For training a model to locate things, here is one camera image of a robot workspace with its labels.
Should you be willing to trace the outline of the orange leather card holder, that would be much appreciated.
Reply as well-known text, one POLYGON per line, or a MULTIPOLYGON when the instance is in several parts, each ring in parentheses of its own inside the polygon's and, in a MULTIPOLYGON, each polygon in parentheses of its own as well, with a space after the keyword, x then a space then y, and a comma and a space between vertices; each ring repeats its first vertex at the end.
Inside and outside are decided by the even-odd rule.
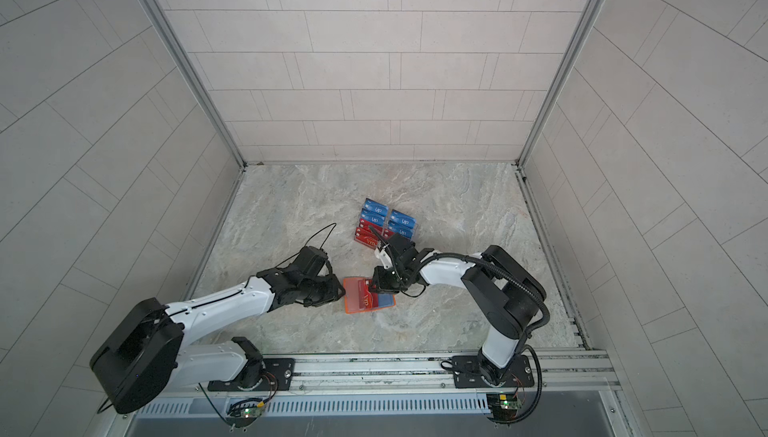
POLYGON ((343 280, 346 314, 373 312, 396 305, 393 295, 373 293, 369 289, 371 282, 370 278, 363 277, 348 277, 343 280))

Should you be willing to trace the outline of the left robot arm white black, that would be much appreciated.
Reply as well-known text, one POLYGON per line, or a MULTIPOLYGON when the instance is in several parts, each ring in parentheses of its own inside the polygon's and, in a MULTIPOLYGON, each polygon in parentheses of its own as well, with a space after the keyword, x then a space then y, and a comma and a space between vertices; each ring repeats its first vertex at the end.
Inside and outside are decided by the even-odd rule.
POLYGON ((106 394, 103 410, 129 414, 166 388, 218 382, 227 389, 279 385, 262 353, 245 337, 223 344, 201 339, 241 320, 300 304, 320 307, 346 291, 327 253, 303 247, 285 267, 273 267, 231 288, 183 302, 151 297, 136 304, 90 359, 106 394))

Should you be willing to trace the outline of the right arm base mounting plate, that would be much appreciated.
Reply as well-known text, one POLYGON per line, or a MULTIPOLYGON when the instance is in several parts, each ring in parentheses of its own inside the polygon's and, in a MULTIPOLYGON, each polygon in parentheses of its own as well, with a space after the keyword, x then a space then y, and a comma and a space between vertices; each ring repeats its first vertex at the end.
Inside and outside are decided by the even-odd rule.
POLYGON ((524 355, 513 357, 503 368, 496 367, 482 354, 452 356, 443 360, 440 366, 453 375, 454 385, 458 389, 535 386, 535 368, 524 355))

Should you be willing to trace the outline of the clear acrylic card display stand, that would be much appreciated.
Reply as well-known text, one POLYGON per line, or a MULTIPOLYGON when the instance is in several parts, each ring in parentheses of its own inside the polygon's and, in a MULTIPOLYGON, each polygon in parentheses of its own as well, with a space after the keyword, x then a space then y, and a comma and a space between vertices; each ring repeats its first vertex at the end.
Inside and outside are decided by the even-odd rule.
POLYGON ((374 249, 395 234, 412 240, 416 226, 417 220, 414 217, 366 198, 359 214, 354 240, 374 249))

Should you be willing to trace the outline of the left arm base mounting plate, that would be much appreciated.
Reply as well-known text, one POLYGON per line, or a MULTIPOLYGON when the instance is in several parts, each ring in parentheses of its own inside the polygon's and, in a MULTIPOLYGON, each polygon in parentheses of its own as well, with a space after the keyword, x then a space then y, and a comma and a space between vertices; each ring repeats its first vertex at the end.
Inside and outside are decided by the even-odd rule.
POLYGON ((230 381, 210 381, 206 390, 212 392, 287 391, 293 378, 296 361, 292 358, 266 358, 247 362, 230 381))

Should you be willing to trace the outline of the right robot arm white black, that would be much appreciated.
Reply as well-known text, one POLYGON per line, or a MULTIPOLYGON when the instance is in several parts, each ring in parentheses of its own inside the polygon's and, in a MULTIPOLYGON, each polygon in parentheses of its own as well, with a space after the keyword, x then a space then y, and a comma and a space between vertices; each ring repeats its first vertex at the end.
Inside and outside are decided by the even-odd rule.
POLYGON ((450 286, 465 290, 489 324, 474 374, 498 387, 511 382, 532 333, 549 323, 546 291, 503 248, 491 245, 476 254, 419 250, 408 238, 379 235, 370 289, 377 294, 413 298, 411 288, 450 286))

